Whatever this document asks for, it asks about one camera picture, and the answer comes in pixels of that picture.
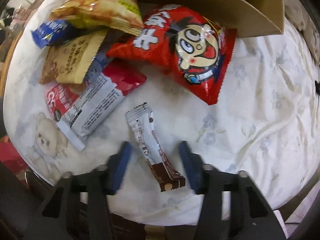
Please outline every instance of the yellow chip bag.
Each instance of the yellow chip bag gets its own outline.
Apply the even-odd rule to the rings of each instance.
[[[139,36],[143,29],[137,0],[69,0],[49,19],[64,19],[77,28],[108,26]]]

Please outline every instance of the plastic packaging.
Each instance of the plastic packaging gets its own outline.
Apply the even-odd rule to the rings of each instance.
[[[58,85],[47,93],[46,101],[59,129],[81,151],[87,136],[146,79],[126,62],[114,59],[80,96]]]
[[[46,21],[31,32],[35,44],[43,49],[45,46],[62,44],[79,35],[79,30],[65,20]]]
[[[39,83],[81,84],[106,34],[101,30],[50,47]]]
[[[139,37],[121,38],[107,55],[154,63],[207,104],[217,103],[236,30],[175,4],[155,10],[144,24]]]
[[[49,18],[69,20],[77,28],[103,25],[136,36],[143,28],[137,0],[69,0]]]
[[[186,178],[171,167],[156,137],[155,119],[148,104],[137,106],[127,112],[125,117],[143,156],[160,185],[161,192],[184,187]]]

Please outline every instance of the white bedsheet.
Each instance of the white bedsheet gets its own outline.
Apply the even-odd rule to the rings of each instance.
[[[64,0],[45,0],[28,23],[9,68],[4,95],[4,122],[12,143],[36,172],[35,125],[39,112],[49,117],[45,87],[38,84],[47,50],[33,43],[30,30],[45,21]],[[294,197],[311,178],[320,161],[319,80],[305,41],[286,20],[284,35],[237,39],[218,104],[208,106],[145,63],[135,63],[148,76],[87,140],[81,153],[45,159],[59,172],[88,172],[115,154],[133,136],[124,113],[148,102],[154,111],[158,139],[173,166],[184,170],[177,152],[181,140],[206,163],[237,173],[246,170],[277,208]],[[160,193],[138,147],[134,148],[122,189],[108,197],[112,212],[154,225],[194,224],[202,197],[186,187]],[[228,214],[228,199],[223,215]]]

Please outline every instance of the nutrition label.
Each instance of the nutrition label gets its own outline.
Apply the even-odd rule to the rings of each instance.
[[[123,99],[116,84],[101,73],[63,115],[62,120],[78,135],[86,137]]]

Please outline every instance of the red snack bag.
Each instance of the red snack bag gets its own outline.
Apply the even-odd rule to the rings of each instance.
[[[87,136],[146,79],[126,62],[114,59],[80,96],[58,84],[47,93],[46,101],[57,126],[81,151]]]
[[[140,36],[120,39],[106,55],[157,64],[165,75],[212,105],[218,101],[235,38],[236,30],[171,4],[145,19]]]

